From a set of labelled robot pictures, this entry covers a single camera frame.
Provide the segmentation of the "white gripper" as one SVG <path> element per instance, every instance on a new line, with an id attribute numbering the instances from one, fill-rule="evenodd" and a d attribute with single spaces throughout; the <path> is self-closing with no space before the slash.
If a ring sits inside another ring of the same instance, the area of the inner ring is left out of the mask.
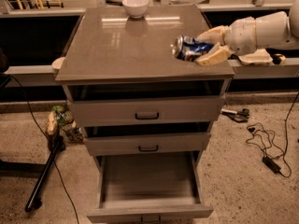
<path id="1" fill-rule="evenodd" d="M 222 63 L 234 53 L 238 56 L 253 53 L 256 50 L 255 19 L 246 17 L 234 21 L 228 28 L 223 25 L 211 28 L 197 36 L 197 40 L 216 44 L 195 60 L 200 66 Z"/>

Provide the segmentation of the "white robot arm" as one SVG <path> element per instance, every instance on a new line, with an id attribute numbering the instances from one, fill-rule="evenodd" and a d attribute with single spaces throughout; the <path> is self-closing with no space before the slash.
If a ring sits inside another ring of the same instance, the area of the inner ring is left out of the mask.
<path id="1" fill-rule="evenodd" d="M 213 45 L 207 54 L 195 60 L 201 66 L 224 62 L 232 55 L 244 65 L 270 63 L 273 58 L 267 49 L 299 48 L 299 0 L 292 4 L 289 13 L 280 11 L 258 18 L 239 19 L 229 26 L 209 29 L 196 40 Z"/>

